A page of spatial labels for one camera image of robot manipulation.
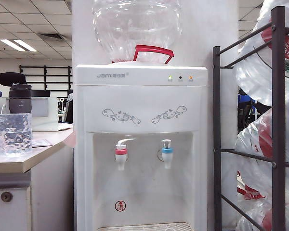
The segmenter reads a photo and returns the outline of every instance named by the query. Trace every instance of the glass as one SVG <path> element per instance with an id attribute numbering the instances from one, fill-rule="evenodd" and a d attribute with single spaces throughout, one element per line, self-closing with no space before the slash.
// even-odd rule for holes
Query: glass
<path id="1" fill-rule="evenodd" d="M 19 157 L 32 150 L 31 114 L 0 114 L 0 154 Z"/>

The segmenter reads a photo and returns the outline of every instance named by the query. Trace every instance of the drip tray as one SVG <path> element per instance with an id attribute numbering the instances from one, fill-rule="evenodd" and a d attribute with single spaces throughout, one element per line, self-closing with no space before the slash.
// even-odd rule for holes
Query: drip tray
<path id="1" fill-rule="evenodd" d="M 133 225 L 99 228 L 98 231 L 193 231 L 187 223 L 168 223 L 153 225 Z"/>

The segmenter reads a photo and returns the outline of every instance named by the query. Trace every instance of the red handle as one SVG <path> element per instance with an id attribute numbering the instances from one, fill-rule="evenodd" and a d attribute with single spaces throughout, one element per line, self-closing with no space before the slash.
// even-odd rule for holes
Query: red handle
<path id="1" fill-rule="evenodd" d="M 134 55 L 134 60 L 136 61 L 138 52 L 144 51 L 144 52 L 155 52 L 155 53 L 161 53 L 165 55 L 169 55 L 169 58 L 166 60 L 165 64 L 169 63 L 170 59 L 174 57 L 174 53 L 172 50 L 168 50 L 162 47 L 155 47 L 155 46 L 147 46 L 147 45 L 136 45 L 136 52 Z"/>

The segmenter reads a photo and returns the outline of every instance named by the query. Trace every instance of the metal rack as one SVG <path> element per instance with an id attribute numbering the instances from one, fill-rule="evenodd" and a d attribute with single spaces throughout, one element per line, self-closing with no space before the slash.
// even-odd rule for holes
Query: metal rack
<path id="1" fill-rule="evenodd" d="M 44 73 L 43 74 L 25 74 L 26 76 L 39 76 L 39 77 L 44 77 L 44 81 L 33 81 L 33 82 L 28 82 L 28 84 L 43 84 L 44 85 L 44 90 L 47 90 L 48 84 L 68 84 L 68 89 L 66 90 L 50 90 L 50 91 L 66 91 L 70 90 L 72 87 L 73 82 L 71 82 L 71 77 L 72 75 L 72 67 L 71 66 L 22 66 L 19 65 L 19 73 L 23 73 L 24 70 L 23 68 L 38 68 L 38 69 L 43 69 Z M 65 75 L 50 75 L 48 73 L 48 69 L 67 69 L 67 74 Z M 65 82 L 54 82 L 54 81 L 47 81 L 47 77 L 67 77 L 67 81 Z"/>
<path id="2" fill-rule="evenodd" d="M 236 45 L 246 41 L 254 35 L 272 29 L 272 39 L 255 48 L 232 63 L 221 66 L 220 55 Z M 277 6 L 272 9 L 272 22 L 253 31 L 250 35 L 221 50 L 213 48 L 213 105 L 214 105 L 214 204 L 215 204 L 215 231 L 222 231 L 222 200 L 226 201 L 238 213 L 244 216 L 260 231 L 265 231 L 260 224 L 249 217 L 233 202 L 222 194 L 222 153 L 232 153 L 257 160 L 272 163 L 272 231 L 286 230 L 286 108 L 285 108 L 285 35 L 289 34 L 289 28 L 285 27 L 285 7 Z M 232 69 L 233 65 L 244 60 L 261 49 L 272 46 L 272 140 L 273 158 L 257 156 L 234 150 L 221 149 L 221 69 Z"/>

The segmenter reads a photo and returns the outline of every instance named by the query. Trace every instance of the air vent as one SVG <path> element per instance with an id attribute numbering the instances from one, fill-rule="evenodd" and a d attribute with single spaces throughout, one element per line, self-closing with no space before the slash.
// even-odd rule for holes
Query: air vent
<path id="1" fill-rule="evenodd" d="M 261 3 L 260 5 L 258 5 L 256 8 L 257 9 L 261 9 L 262 8 L 263 3 Z"/>
<path id="2" fill-rule="evenodd" d="M 38 34 L 44 41 L 64 41 L 59 34 Z"/>
<path id="3" fill-rule="evenodd" d="M 64 1 L 69 9 L 69 11 L 71 11 L 72 13 L 72 1 L 71 0 L 65 0 Z"/>

